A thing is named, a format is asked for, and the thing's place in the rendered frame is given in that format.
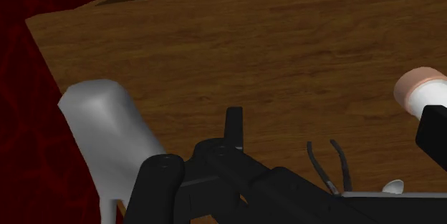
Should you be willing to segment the white rounded container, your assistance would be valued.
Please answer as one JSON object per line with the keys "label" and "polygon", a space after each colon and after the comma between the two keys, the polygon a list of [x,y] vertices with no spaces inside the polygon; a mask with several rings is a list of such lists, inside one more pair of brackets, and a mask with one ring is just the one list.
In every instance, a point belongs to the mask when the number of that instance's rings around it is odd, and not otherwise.
{"label": "white rounded container", "polygon": [[115,81],[73,84],[58,103],[100,198],[101,224],[115,224],[117,201],[127,205],[141,164],[165,149],[133,98]]}

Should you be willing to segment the brown wooden table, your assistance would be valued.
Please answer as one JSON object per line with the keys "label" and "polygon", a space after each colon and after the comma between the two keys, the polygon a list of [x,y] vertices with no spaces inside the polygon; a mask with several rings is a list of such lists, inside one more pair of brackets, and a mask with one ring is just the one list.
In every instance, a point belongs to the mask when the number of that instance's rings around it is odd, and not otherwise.
{"label": "brown wooden table", "polygon": [[245,152],[337,186],[347,155],[356,190],[395,178],[447,192],[447,172],[415,145],[393,97],[408,70],[447,72],[447,0],[139,0],[39,14],[27,26],[58,87],[124,86],[166,150],[189,158],[244,109]]}

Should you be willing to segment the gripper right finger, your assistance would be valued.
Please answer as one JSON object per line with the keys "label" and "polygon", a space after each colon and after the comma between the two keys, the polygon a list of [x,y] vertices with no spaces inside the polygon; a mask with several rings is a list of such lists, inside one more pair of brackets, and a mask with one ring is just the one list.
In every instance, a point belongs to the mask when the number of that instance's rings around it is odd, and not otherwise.
{"label": "gripper right finger", "polygon": [[415,143],[447,172],[447,108],[426,105],[423,108]]}

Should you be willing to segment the white bottle with pink cap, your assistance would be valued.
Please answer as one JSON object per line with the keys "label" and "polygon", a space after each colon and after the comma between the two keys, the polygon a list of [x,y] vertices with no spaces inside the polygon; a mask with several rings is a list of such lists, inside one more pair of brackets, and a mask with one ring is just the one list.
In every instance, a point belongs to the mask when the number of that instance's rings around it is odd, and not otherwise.
{"label": "white bottle with pink cap", "polygon": [[426,105],[447,108],[447,76],[431,67],[412,69],[395,83],[393,95],[406,112],[420,120]]}

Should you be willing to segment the thin black tongs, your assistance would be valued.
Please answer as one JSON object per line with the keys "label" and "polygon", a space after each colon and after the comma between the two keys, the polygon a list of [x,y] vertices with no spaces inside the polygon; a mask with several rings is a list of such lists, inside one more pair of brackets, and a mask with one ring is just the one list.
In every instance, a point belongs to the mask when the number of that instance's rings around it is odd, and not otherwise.
{"label": "thin black tongs", "polygon": [[[352,191],[352,180],[351,180],[350,170],[349,170],[349,166],[348,166],[345,154],[344,154],[342,148],[339,146],[339,144],[337,143],[336,140],[330,140],[330,143],[334,147],[334,149],[337,151],[337,154],[338,154],[339,159],[340,159],[340,164],[341,164],[341,169],[342,169],[343,189],[344,189],[345,192],[350,192],[350,191]],[[335,184],[331,181],[331,179],[328,176],[328,174],[324,171],[324,169],[318,163],[316,157],[314,156],[313,148],[312,148],[312,142],[311,141],[307,142],[307,154],[308,154],[308,157],[309,157],[309,159],[310,159],[314,169],[316,170],[316,172],[318,173],[318,175],[322,179],[323,183],[326,185],[327,189],[333,195],[341,196],[340,191],[337,189]]]}

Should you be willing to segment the white spoon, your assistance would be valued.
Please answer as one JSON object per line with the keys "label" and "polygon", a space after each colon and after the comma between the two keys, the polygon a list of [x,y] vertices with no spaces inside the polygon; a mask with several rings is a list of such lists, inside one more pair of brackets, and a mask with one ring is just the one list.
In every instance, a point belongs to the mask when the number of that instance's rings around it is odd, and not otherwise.
{"label": "white spoon", "polygon": [[383,186],[382,192],[400,195],[400,194],[403,194],[404,187],[405,187],[405,184],[402,180],[400,180],[400,179],[392,180]]}

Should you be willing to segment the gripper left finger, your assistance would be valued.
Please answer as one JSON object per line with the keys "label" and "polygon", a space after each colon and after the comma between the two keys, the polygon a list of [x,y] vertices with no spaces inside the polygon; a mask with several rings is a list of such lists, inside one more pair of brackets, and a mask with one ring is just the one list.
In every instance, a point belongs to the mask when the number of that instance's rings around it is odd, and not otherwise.
{"label": "gripper left finger", "polygon": [[243,152],[243,141],[242,108],[229,107],[224,136],[197,143],[189,160],[146,159],[123,224],[191,224],[206,215],[218,224],[262,224],[266,212],[248,200],[250,184],[268,169]]}

